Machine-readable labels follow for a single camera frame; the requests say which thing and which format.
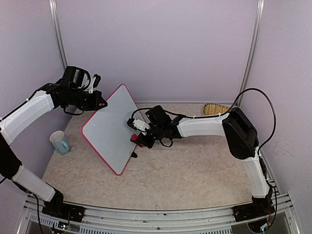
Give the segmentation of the pink framed whiteboard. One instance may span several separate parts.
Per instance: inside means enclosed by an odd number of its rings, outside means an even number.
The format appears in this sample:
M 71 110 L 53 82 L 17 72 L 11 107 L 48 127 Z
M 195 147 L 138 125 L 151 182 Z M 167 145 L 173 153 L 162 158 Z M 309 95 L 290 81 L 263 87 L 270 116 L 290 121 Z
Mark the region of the pink framed whiteboard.
M 136 148 L 130 141 L 135 131 L 127 121 L 137 105 L 125 84 L 115 89 L 107 103 L 85 122 L 81 134 L 113 173 L 120 176 Z

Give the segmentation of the red black whiteboard eraser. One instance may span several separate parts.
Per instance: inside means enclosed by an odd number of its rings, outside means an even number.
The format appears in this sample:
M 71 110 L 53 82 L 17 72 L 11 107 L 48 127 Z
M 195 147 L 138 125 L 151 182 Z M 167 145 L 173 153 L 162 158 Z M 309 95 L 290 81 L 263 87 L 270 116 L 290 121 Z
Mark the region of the red black whiteboard eraser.
M 136 143 L 136 142 L 137 142 L 137 138 L 138 138 L 137 134 L 133 134 L 133 135 L 131 136 L 130 141 L 133 142 L 133 143 Z

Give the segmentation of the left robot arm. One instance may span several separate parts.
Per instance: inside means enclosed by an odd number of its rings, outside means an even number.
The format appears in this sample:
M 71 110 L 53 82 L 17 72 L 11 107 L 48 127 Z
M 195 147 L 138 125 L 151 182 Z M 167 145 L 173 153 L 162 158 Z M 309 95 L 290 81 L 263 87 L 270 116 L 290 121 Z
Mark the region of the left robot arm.
M 97 111 L 108 104 L 101 91 L 96 90 L 100 75 L 91 76 L 88 71 L 68 66 L 61 79 L 38 88 L 29 98 L 0 119 L 0 174 L 26 191 L 49 202 L 49 209 L 62 217 L 68 213 L 68 205 L 61 201 L 55 188 L 25 168 L 10 145 L 16 137 L 44 114 L 61 107 L 74 106 L 82 112 Z

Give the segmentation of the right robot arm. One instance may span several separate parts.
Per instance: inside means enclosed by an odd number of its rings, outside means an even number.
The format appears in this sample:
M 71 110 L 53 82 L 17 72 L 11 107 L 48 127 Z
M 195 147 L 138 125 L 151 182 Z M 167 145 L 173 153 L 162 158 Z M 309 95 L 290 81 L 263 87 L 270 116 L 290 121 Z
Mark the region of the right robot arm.
M 227 141 L 233 157 L 240 160 L 246 170 L 252 188 L 252 198 L 256 201 L 249 206 L 253 216 L 260 216 L 268 209 L 265 199 L 272 195 L 266 179 L 266 168 L 261 160 L 257 130 L 239 108 L 233 108 L 214 116 L 188 117 L 164 110 L 160 105 L 146 108 L 149 123 L 131 117 L 128 125 L 139 132 L 131 136 L 131 142 L 139 147 L 151 149 L 156 141 L 173 141 L 186 137 L 221 136 Z

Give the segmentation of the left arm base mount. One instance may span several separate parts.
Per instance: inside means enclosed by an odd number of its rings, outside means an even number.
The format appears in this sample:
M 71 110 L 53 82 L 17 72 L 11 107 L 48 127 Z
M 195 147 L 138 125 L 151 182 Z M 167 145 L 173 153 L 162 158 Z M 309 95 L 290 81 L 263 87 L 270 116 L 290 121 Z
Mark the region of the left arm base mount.
M 78 205 L 64 203 L 63 199 L 63 194 L 56 190 L 52 199 L 44 202 L 42 213 L 52 217 L 81 223 L 85 213 L 85 208 Z

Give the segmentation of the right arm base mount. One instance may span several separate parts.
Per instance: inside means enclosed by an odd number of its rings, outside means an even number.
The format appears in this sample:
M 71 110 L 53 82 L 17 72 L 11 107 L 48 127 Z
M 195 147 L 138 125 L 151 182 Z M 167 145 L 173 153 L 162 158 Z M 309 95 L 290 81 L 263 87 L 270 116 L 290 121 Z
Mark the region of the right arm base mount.
M 271 195 L 265 198 L 254 198 L 252 202 L 233 207 L 234 218 L 236 222 L 254 219 L 275 212 L 275 208 L 271 199 Z

